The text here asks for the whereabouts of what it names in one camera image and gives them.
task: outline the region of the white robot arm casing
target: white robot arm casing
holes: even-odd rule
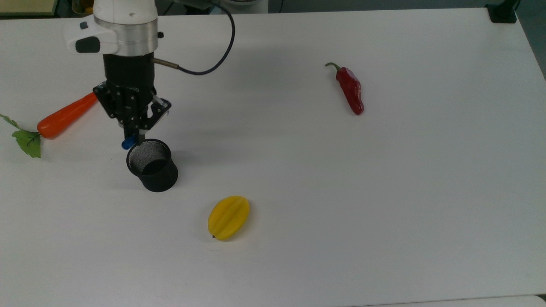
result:
[[[141,25],[157,19],[154,0],[95,0],[93,14],[118,25]]]
[[[64,25],[71,53],[142,56],[157,49],[154,0],[95,0],[93,15]]]

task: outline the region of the plastic fruit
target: plastic fruit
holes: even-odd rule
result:
[[[226,240],[245,223],[250,205],[243,196],[230,196],[220,200],[209,216],[209,232],[213,238]]]

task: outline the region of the carrot leaf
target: carrot leaf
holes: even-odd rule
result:
[[[27,155],[33,158],[41,158],[41,139],[38,132],[19,130],[15,131],[11,136],[17,140],[17,144]]]

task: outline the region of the black mesh cup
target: black mesh cup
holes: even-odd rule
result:
[[[178,169],[167,144],[148,139],[127,154],[127,167],[152,192],[170,189],[178,179]]]

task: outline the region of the orange carrot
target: orange carrot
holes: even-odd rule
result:
[[[96,102],[97,96],[94,93],[86,95],[84,98],[42,119],[37,126],[38,132],[44,138],[53,139],[87,112]]]

